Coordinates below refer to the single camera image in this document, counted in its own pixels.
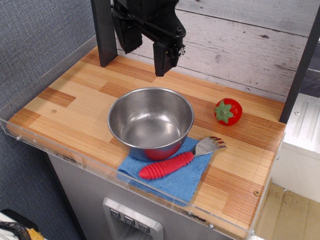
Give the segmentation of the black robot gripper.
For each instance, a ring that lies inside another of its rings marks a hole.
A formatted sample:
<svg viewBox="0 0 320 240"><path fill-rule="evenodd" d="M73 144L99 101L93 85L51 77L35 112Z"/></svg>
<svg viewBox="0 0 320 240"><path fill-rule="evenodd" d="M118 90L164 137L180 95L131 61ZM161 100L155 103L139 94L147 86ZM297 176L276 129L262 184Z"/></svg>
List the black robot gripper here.
<svg viewBox="0 0 320 240"><path fill-rule="evenodd" d="M155 75L163 77L184 54L186 30L178 19L177 0L114 0L111 16L122 50L139 48L146 36L153 43Z"/></svg>

